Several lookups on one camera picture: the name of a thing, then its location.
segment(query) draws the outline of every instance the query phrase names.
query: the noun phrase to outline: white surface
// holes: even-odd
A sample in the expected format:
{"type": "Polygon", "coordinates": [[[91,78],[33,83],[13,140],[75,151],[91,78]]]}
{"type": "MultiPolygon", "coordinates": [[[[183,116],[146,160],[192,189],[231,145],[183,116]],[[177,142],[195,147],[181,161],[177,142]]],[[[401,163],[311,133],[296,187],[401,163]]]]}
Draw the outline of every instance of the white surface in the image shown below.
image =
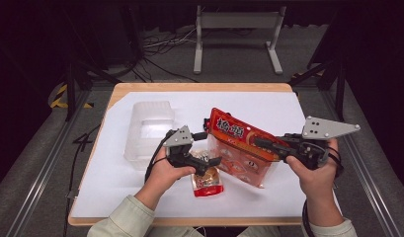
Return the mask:
{"type": "MultiPolygon", "coordinates": [[[[107,217],[127,195],[143,185],[144,171],[123,158],[131,110],[142,101],[169,101],[174,128],[188,125],[202,131],[204,118],[216,107],[273,135],[300,133],[305,123],[294,93],[271,92],[133,92],[108,110],[72,217],[107,217]]],[[[206,148],[206,141],[194,143],[206,148]]],[[[161,198],[157,217],[285,217],[301,216],[305,200],[298,178],[283,162],[269,170],[264,189],[254,188],[221,172],[222,194],[194,197],[190,177],[177,181],[161,198]]]]}

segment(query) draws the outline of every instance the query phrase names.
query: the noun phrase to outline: metal rail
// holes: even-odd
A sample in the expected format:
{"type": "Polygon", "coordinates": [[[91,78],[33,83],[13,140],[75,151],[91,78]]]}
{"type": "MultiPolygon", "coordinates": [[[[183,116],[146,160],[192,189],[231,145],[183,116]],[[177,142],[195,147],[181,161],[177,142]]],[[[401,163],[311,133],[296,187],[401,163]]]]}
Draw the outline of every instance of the metal rail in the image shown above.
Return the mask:
{"type": "Polygon", "coordinates": [[[82,105],[84,105],[84,103],[86,103],[90,92],[81,91],[78,94],[78,103],[76,106],[78,110],[76,110],[75,113],[72,115],[72,118],[63,125],[22,207],[20,208],[16,218],[14,219],[14,222],[7,233],[7,237],[22,236],[23,230],[25,229],[30,217],[33,214],[33,211],[36,208],[36,205],[39,202],[40,196],[44,191],[48,180],[50,179],[51,173],[53,172],[57,160],[59,159],[60,151],[66,141],[66,137],[68,136],[72,125],[78,118],[78,115],[81,111],[80,108],[82,105]]]}
{"type": "MultiPolygon", "coordinates": [[[[323,91],[321,92],[321,95],[323,96],[323,99],[332,117],[334,119],[339,119],[337,113],[334,110],[334,99],[331,96],[330,92],[323,91]]],[[[370,204],[373,207],[373,210],[376,213],[376,216],[386,236],[402,237],[402,234],[400,233],[398,227],[395,224],[395,221],[393,220],[389,210],[387,209],[387,206],[380,194],[379,188],[371,177],[369,170],[365,166],[364,159],[358,148],[356,147],[352,137],[350,135],[345,135],[342,137],[342,139],[344,139],[344,141],[346,142],[350,154],[352,155],[353,166],[359,176],[359,179],[362,182],[364,191],[367,194],[368,200],[370,201],[370,204]]]]}

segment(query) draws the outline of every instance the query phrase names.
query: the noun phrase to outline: metal bracket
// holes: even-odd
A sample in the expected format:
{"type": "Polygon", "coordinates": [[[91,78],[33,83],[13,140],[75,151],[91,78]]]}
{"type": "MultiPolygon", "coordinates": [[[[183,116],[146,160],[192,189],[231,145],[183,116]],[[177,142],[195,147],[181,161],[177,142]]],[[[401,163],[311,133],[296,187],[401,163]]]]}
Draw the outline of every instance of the metal bracket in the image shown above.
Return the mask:
{"type": "Polygon", "coordinates": [[[178,129],[170,138],[168,138],[163,146],[172,147],[172,146],[180,146],[180,145],[189,145],[193,144],[193,136],[190,133],[189,127],[184,125],[180,129],[178,129]]]}
{"type": "Polygon", "coordinates": [[[359,131],[358,124],[348,124],[323,118],[307,117],[303,127],[303,139],[327,140],[359,131]]]}

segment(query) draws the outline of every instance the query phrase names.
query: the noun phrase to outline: black cable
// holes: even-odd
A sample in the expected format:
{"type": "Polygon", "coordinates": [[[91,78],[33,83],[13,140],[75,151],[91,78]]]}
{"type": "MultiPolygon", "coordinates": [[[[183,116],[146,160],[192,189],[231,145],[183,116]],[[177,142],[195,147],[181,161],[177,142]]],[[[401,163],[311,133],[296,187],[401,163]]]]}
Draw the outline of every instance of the black cable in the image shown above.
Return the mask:
{"type": "Polygon", "coordinates": [[[69,216],[69,210],[70,210],[70,193],[72,192],[72,186],[73,186],[73,176],[75,173],[75,164],[76,164],[76,160],[78,158],[78,154],[79,152],[83,152],[85,149],[85,146],[87,143],[91,143],[91,141],[88,140],[88,138],[90,137],[90,135],[97,130],[100,127],[100,124],[97,125],[96,127],[94,127],[93,129],[91,129],[88,133],[84,133],[82,134],[80,137],[76,138],[74,140],[74,143],[79,143],[78,148],[75,151],[75,155],[73,157],[73,161],[72,161],[72,166],[71,166],[71,172],[70,172],[70,178],[69,178],[69,188],[68,188],[68,194],[66,195],[66,209],[65,209],[65,221],[64,221],[64,226],[63,226],[63,236],[66,236],[66,232],[68,229],[68,216],[69,216]]]}
{"type": "Polygon", "coordinates": [[[312,232],[312,229],[310,228],[309,216],[307,215],[307,199],[305,200],[305,203],[303,205],[302,222],[303,222],[303,227],[305,228],[307,236],[309,236],[309,237],[315,236],[312,232]]]}
{"type": "MultiPolygon", "coordinates": [[[[115,73],[109,74],[109,75],[113,76],[115,78],[123,77],[124,75],[129,73],[133,69],[133,67],[135,67],[135,66],[136,66],[136,63],[133,63],[132,65],[129,65],[125,70],[122,70],[120,72],[115,72],[115,73]]],[[[93,76],[93,75],[90,75],[90,76],[91,76],[91,80],[95,80],[95,81],[97,81],[97,80],[105,80],[101,76],[93,76]]]]}
{"type": "MultiPolygon", "coordinates": [[[[186,33],[175,33],[175,35],[184,35],[184,36],[186,36],[188,33],[190,33],[191,31],[189,31],[189,32],[186,32],[186,33]]],[[[158,38],[158,37],[161,37],[161,36],[170,36],[170,35],[173,35],[172,33],[159,33],[159,34],[155,34],[155,35],[152,35],[152,36],[149,36],[149,37],[145,37],[143,40],[148,40],[148,39],[150,39],[150,38],[157,38],[157,40],[158,40],[158,42],[160,42],[161,40],[158,38]]]]}
{"type": "Polygon", "coordinates": [[[166,35],[166,34],[157,34],[157,35],[153,35],[150,37],[146,37],[144,38],[144,40],[149,39],[150,41],[148,41],[146,43],[146,45],[144,47],[149,47],[149,46],[153,46],[155,44],[165,44],[171,41],[180,41],[180,40],[184,40],[185,38],[189,38],[192,36],[193,32],[195,31],[196,27],[193,27],[192,30],[185,32],[185,33],[174,33],[174,34],[167,34],[167,36],[165,38],[163,38],[162,40],[156,36],[162,36],[162,35],[166,35]],[[157,41],[152,41],[150,38],[156,38],[157,41]]]}
{"type": "Polygon", "coordinates": [[[168,138],[170,138],[171,135],[172,135],[172,134],[167,133],[167,135],[161,140],[161,142],[159,142],[159,145],[158,145],[158,147],[156,148],[155,153],[153,153],[153,156],[152,156],[152,158],[151,158],[150,161],[149,161],[148,168],[146,169],[145,181],[144,181],[145,183],[146,183],[146,181],[148,180],[148,178],[149,178],[149,176],[150,176],[150,173],[152,172],[153,166],[155,165],[156,162],[158,162],[158,161],[154,162],[154,160],[155,160],[155,158],[156,158],[156,155],[158,154],[159,150],[161,150],[162,145],[164,144],[164,142],[165,142],[168,138]]]}
{"type": "Polygon", "coordinates": [[[166,69],[164,69],[164,68],[158,66],[158,65],[155,64],[153,61],[149,60],[147,57],[143,57],[143,59],[144,59],[145,61],[150,62],[152,65],[158,67],[159,69],[161,69],[161,70],[163,70],[163,71],[165,71],[165,72],[167,72],[167,73],[173,75],[173,76],[178,76],[178,77],[186,78],[186,79],[191,80],[191,81],[193,81],[193,82],[200,83],[198,80],[195,80],[195,79],[193,79],[193,78],[190,78],[190,77],[187,77],[187,76],[183,76],[183,75],[180,75],[180,74],[176,74],[176,73],[174,73],[174,72],[170,72],[170,71],[168,71],[168,70],[166,70],[166,69]]]}
{"type": "Polygon", "coordinates": [[[137,63],[139,63],[139,65],[142,67],[143,71],[145,71],[146,74],[149,76],[149,80],[150,80],[151,82],[153,82],[153,80],[152,80],[152,75],[151,75],[148,71],[146,71],[146,68],[143,66],[143,64],[140,63],[140,62],[137,62],[137,63]]]}
{"type": "Polygon", "coordinates": [[[146,46],[151,45],[151,44],[155,44],[155,43],[157,43],[157,42],[160,42],[160,39],[159,39],[158,37],[156,37],[156,36],[145,37],[145,38],[143,39],[143,43],[144,43],[146,46]]]}
{"type": "Polygon", "coordinates": [[[145,56],[153,56],[156,54],[165,54],[168,51],[170,51],[171,49],[173,49],[174,47],[187,43],[189,40],[186,38],[191,38],[192,35],[194,34],[194,31],[195,31],[195,29],[192,29],[189,32],[181,33],[181,34],[177,34],[177,33],[169,34],[162,40],[157,38],[158,42],[149,43],[148,45],[144,46],[144,47],[157,46],[156,50],[148,50],[148,49],[144,50],[144,52],[146,53],[145,56]]]}
{"type": "Polygon", "coordinates": [[[131,70],[133,73],[134,73],[134,75],[135,75],[135,77],[138,77],[142,82],[145,82],[146,83],[146,80],[145,79],[143,79],[143,77],[141,77],[138,73],[136,73],[134,70],[131,70]]]}
{"type": "Polygon", "coordinates": [[[158,162],[160,162],[160,161],[162,161],[162,160],[165,160],[165,159],[167,159],[167,157],[164,157],[164,158],[161,158],[161,159],[159,159],[159,160],[156,160],[156,161],[153,163],[153,165],[155,165],[156,163],[158,163],[158,162]]]}
{"type": "MultiPolygon", "coordinates": [[[[191,38],[192,36],[193,36],[193,34],[191,34],[191,32],[193,32],[194,30],[191,30],[190,32],[188,32],[188,33],[186,33],[185,34],[185,38],[191,38]]],[[[238,36],[240,36],[240,37],[246,37],[246,36],[248,36],[248,35],[250,35],[251,33],[252,33],[252,30],[218,30],[218,31],[222,31],[222,32],[229,32],[229,33],[232,33],[232,34],[235,34],[235,35],[238,35],[238,36]],[[241,34],[241,33],[238,33],[238,32],[242,32],[242,31],[248,31],[248,33],[246,33],[246,34],[241,34]]],[[[202,36],[202,38],[206,38],[211,32],[213,32],[213,30],[210,30],[210,31],[208,31],[207,32],[207,34],[205,34],[204,36],[202,36]]],[[[181,46],[181,45],[183,45],[183,44],[185,44],[185,43],[187,43],[188,42],[188,40],[185,40],[185,38],[179,38],[179,37],[177,37],[177,34],[176,34],[176,36],[175,37],[173,37],[173,38],[171,38],[171,39],[168,39],[168,40],[160,40],[160,41],[158,41],[158,42],[155,42],[155,43],[153,43],[153,44],[157,44],[157,43],[160,43],[159,45],[158,45],[158,48],[157,48],[157,50],[148,50],[148,49],[146,49],[146,50],[144,50],[146,53],[148,52],[148,53],[150,53],[150,54],[145,54],[145,56],[153,56],[153,55],[156,55],[156,54],[165,54],[165,53],[167,53],[167,52],[169,52],[171,49],[173,49],[174,47],[176,47],[176,46],[181,46]]]]}
{"type": "Polygon", "coordinates": [[[344,166],[343,166],[343,164],[341,164],[341,155],[340,155],[340,152],[338,152],[336,149],[334,149],[330,146],[328,146],[327,148],[329,148],[330,150],[333,150],[338,155],[338,158],[337,158],[335,155],[328,153],[328,157],[330,157],[331,159],[333,159],[335,161],[335,163],[337,163],[337,171],[335,173],[335,178],[337,179],[341,174],[343,174],[343,171],[344,171],[344,166]]]}

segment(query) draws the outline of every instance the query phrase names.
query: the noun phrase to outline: person's left hand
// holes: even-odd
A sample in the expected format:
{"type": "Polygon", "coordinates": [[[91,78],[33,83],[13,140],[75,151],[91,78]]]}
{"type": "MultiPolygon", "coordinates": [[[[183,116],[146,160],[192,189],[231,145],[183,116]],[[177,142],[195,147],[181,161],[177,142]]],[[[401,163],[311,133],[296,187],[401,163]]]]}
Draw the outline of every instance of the person's left hand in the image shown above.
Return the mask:
{"type": "Polygon", "coordinates": [[[142,189],[135,195],[143,204],[152,210],[155,209],[161,196],[171,188],[180,178],[194,174],[194,167],[175,168],[168,162],[165,154],[165,147],[162,147],[155,157],[152,171],[142,189]]]}

